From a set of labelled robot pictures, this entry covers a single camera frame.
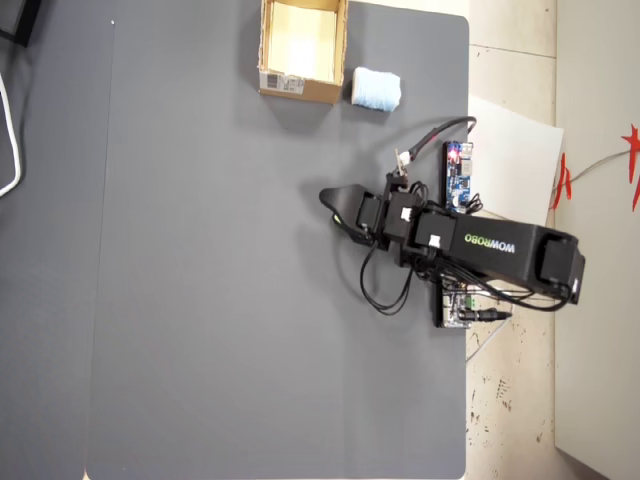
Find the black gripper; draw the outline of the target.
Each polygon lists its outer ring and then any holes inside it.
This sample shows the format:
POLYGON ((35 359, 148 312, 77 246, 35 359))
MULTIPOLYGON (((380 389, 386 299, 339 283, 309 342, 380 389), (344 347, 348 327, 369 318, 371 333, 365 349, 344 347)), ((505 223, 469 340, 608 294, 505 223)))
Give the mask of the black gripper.
POLYGON ((324 188, 319 193, 319 200, 333 213, 334 225, 354 243, 372 246, 377 241, 378 249, 389 249, 390 241, 382 234, 381 209, 384 202, 379 196, 373 195, 362 185, 351 184, 324 188), (355 223, 356 227, 346 223, 355 223))

